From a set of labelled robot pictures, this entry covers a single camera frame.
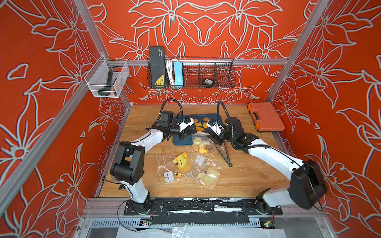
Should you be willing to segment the dark blue tray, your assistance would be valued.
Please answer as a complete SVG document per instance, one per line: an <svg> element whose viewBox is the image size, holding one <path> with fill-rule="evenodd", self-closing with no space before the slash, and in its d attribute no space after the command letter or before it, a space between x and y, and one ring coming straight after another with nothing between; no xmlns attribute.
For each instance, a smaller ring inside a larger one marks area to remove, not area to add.
<svg viewBox="0 0 381 238"><path fill-rule="evenodd" d="M205 123L204 118L217 120L216 114L188 114L185 116L189 116L193 118L194 120L198 120L198 123L201 123L201 124ZM200 134L189 135L185 137L183 140L179 140L179 137L175 135L173 136L173 144L176 146L190 146L193 144L193 140L196 139L197 137L201 138L202 140L208 141L209 140L209 138L207 137L208 134L215 135L212 129L210 128L205 129L203 126L201 126L201 128L204 129L204 132L206 134L200 133Z"/></svg>

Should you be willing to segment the black metal tongs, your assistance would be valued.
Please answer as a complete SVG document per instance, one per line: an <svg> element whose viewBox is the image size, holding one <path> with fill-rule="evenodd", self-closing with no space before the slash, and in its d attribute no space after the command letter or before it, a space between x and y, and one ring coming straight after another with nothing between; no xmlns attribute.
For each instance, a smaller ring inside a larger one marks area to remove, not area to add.
<svg viewBox="0 0 381 238"><path fill-rule="evenodd" d="M221 155L221 157L224 159L224 161L228 164L228 166L233 167L226 143L224 142L222 145L215 144L214 146Z"/></svg>

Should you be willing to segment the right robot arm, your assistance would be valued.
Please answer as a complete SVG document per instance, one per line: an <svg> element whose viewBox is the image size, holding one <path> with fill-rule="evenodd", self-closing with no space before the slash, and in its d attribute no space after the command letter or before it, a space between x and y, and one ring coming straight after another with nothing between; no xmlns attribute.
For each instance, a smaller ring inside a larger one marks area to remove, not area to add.
<svg viewBox="0 0 381 238"><path fill-rule="evenodd" d="M218 145L231 143L233 149L261 159L290 181L287 187L267 188L258 194L254 205L258 213L267 215L275 207L292 204L306 210L315 208L323 211L320 200L327 194L327 186L317 162L312 159L303 161L285 154L258 136L246 133L239 119L231 117L228 112L225 114L227 119L224 123L220 118L207 122L213 131L209 138Z"/></svg>

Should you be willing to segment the clear bag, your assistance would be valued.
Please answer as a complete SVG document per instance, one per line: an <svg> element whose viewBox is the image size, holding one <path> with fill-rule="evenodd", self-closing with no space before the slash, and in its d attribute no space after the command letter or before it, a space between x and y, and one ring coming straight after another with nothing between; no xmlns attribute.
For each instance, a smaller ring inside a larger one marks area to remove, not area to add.
<svg viewBox="0 0 381 238"><path fill-rule="evenodd" d="M196 155L192 161L191 177L209 189L215 189L221 175L221 166L205 157Z"/></svg>

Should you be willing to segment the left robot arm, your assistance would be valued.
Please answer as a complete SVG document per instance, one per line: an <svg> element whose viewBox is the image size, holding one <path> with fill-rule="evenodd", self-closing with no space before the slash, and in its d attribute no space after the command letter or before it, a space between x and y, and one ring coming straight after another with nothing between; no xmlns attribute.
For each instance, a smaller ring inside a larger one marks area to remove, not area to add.
<svg viewBox="0 0 381 238"><path fill-rule="evenodd" d="M138 214L147 214L150 211L150 193L142 181L145 154L172 136L182 140L195 134L196 130L191 127L193 124L193 118L184 116L181 103L170 98L164 101L158 118L145 129L147 133L144 136L117 144L110 175L128 191L133 210Z"/></svg>

